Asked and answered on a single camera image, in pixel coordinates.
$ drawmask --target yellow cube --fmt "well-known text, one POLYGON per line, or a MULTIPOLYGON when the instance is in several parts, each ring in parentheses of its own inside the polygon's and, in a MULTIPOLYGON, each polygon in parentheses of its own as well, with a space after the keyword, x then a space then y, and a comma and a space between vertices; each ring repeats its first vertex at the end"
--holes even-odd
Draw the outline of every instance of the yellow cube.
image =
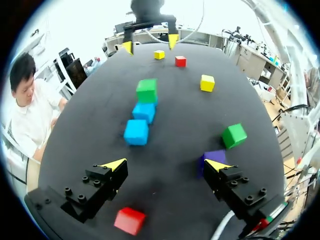
POLYGON ((158 59, 158 60, 164 59, 165 58, 165 51, 161 51, 161 50, 155 51, 154 58, 158 59))
POLYGON ((205 92, 212 92, 215 87, 215 78, 209 75, 202 75, 200 89, 205 92))

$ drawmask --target purple cube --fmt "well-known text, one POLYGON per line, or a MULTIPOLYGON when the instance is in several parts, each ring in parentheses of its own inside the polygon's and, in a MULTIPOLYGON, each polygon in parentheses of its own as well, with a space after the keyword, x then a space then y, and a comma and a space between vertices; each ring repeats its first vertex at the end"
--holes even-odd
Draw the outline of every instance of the purple cube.
POLYGON ((205 159, 219 162, 221 164, 230 165, 226 160, 226 150, 206 151, 199 159, 199 177, 203 177, 205 159))

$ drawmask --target bolt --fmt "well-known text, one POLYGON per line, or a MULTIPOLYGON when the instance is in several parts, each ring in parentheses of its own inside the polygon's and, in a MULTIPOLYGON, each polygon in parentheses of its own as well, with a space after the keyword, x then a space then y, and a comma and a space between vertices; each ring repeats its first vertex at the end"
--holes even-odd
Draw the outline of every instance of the bolt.
POLYGON ((66 186, 66 187, 64 188, 64 193, 65 193, 65 195, 72 195, 71 188, 66 186))
POLYGON ((89 178, 87 176, 83 176, 82 177, 82 182, 88 183, 89 182, 89 178))
POLYGON ((41 204, 38 203, 38 202, 37 202, 34 206, 35 206, 35 208, 36 208, 37 210, 41 210, 41 209, 42 209, 41 204))
POLYGON ((232 181, 232 182, 231 182, 231 186, 232 186, 232 187, 236 187, 237 185, 238 185, 238 182, 237 182, 237 181, 232 181))
POLYGON ((244 178, 242 178, 242 181, 247 183, 247 182, 249 182, 249 178, 245 176, 244 178))
POLYGON ((252 195, 249 195, 249 196, 247 196, 246 198, 245 198, 245 201, 248 203, 248 204, 250 204, 250 203, 252 203, 252 201, 254 200, 255 198, 252 196, 252 195))
POLYGON ((261 188, 259 194, 260 195, 266 195, 267 194, 267 189, 261 188))
POLYGON ((87 201, 86 196, 80 194, 80 195, 78 196, 78 201, 79 201, 81 204, 84 204, 84 203, 87 201))
POLYGON ((93 185, 95 186, 95 187, 99 187, 100 186, 100 181, 99 180, 94 180, 93 181, 93 185))

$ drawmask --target red cube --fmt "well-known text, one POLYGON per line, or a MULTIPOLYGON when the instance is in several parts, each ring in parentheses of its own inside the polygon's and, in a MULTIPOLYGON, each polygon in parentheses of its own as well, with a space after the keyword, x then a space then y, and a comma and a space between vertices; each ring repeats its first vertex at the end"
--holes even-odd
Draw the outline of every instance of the red cube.
POLYGON ((175 65, 177 67, 185 67, 187 65, 187 59, 184 56, 176 56, 175 65))
POLYGON ((130 207, 125 207, 118 211, 114 226, 135 236, 140 231, 145 217, 146 215, 143 213, 133 210, 130 207))

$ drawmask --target green cube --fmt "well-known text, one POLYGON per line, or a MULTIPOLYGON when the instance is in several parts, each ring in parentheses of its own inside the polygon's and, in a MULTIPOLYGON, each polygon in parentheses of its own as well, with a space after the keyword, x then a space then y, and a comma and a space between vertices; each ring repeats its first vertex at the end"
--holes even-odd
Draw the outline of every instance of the green cube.
POLYGON ((229 126, 222 134, 222 139, 227 149, 231 149, 243 143, 246 138, 247 134, 241 123, 229 126))
POLYGON ((142 104, 152 104, 157 100, 157 79, 144 79, 139 81, 136 87, 138 102, 142 104))

